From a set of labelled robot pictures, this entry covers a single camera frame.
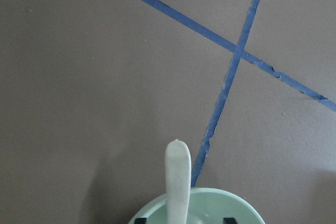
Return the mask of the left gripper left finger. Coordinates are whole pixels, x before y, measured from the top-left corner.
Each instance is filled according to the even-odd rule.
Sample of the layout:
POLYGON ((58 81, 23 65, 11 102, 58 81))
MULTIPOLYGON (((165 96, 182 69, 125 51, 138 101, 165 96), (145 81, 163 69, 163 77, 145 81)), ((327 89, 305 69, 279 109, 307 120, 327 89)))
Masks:
POLYGON ((134 224, 146 224, 146 217, 135 218, 134 224))

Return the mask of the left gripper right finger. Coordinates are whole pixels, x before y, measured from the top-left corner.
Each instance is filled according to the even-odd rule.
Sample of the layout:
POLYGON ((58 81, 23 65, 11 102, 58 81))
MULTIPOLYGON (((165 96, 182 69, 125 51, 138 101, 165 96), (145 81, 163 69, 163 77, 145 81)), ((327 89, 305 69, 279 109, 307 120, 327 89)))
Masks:
POLYGON ((234 217, 224 217, 223 224, 237 224, 237 221, 234 217))

